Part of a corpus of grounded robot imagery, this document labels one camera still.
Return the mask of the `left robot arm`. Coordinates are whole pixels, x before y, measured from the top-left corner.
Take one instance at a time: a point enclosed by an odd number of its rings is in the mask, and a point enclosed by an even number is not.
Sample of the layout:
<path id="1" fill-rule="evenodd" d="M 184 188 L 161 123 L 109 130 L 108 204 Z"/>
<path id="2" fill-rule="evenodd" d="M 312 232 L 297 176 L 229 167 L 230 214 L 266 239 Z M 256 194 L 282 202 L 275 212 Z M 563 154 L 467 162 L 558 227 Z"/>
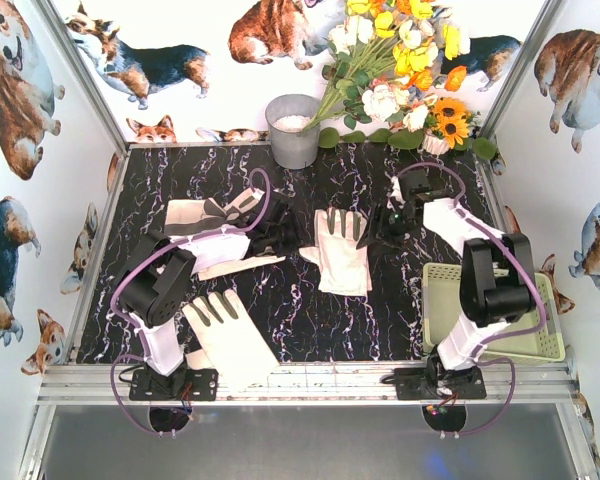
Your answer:
<path id="1" fill-rule="evenodd" d="M 210 280 L 281 262 L 302 229 L 280 196 L 248 189 L 229 205 L 172 200 L 165 226 L 142 236 L 116 277 L 111 308 L 136 329 L 148 366 L 162 375 L 184 361 L 174 326 L 192 278 Z"/>

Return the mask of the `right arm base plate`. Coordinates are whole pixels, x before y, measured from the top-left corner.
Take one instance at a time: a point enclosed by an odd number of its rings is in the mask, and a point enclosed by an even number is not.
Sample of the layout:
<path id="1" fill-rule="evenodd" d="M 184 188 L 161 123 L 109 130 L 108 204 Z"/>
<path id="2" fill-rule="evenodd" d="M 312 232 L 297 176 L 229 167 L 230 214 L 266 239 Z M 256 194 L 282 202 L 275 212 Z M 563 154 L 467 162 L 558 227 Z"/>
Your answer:
<path id="1" fill-rule="evenodd" d="M 436 378 L 429 378 L 424 368 L 399 368 L 387 383 L 395 386 L 399 400 L 443 400 L 453 395 L 460 400 L 487 397 L 482 372 L 477 367 Z"/>

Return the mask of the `work glove under left arm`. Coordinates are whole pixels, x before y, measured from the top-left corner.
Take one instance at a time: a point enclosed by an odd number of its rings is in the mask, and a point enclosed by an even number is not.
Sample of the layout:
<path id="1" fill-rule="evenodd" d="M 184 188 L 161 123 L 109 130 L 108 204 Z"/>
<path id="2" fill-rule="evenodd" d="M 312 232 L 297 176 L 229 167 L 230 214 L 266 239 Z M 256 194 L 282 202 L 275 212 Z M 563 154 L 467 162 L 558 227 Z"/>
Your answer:
<path id="1" fill-rule="evenodd" d="M 246 212 L 252 211 L 263 196 L 262 190 L 247 188 L 226 206 L 221 206 L 213 198 L 170 200 L 164 234 L 170 237 L 191 236 L 235 224 Z"/>

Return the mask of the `work glove with grey band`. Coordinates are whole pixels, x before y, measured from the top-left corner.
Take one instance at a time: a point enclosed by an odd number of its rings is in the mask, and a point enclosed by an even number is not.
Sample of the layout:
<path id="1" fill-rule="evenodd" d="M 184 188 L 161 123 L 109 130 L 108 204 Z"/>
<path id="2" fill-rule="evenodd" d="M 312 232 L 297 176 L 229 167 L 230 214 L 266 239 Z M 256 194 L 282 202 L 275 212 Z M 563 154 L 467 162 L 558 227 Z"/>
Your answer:
<path id="1" fill-rule="evenodd" d="M 367 296 L 372 290 L 367 248 L 357 248 L 366 227 L 359 212 L 337 208 L 314 213 L 314 245 L 300 256 L 320 272 L 318 289 L 342 296 Z"/>

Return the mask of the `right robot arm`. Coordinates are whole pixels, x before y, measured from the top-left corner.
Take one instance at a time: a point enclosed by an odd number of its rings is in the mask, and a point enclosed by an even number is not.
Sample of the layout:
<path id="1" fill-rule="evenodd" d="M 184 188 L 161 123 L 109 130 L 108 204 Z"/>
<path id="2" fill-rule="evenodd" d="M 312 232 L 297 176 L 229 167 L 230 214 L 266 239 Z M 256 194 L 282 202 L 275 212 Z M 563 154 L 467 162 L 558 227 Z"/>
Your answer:
<path id="1" fill-rule="evenodd" d="M 407 167 L 391 178 L 385 200 L 374 205 L 357 247 L 398 249 L 407 235 L 425 228 L 461 258 L 460 314 L 430 354 L 438 376 L 478 365 L 485 347 L 509 324 L 541 307 L 529 239 L 487 225 L 452 197 L 432 188 L 427 173 Z"/>

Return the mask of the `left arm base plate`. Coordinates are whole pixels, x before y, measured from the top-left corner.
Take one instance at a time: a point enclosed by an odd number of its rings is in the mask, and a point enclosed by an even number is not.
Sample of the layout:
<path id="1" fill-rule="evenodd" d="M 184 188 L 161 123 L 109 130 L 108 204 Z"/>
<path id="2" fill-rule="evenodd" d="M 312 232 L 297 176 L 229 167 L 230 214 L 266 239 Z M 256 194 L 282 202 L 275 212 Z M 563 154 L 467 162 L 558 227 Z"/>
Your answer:
<path id="1" fill-rule="evenodd" d="M 132 401 L 214 401 L 219 375 L 215 369 L 179 369 L 162 376 L 148 368 L 133 373 L 129 389 Z"/>

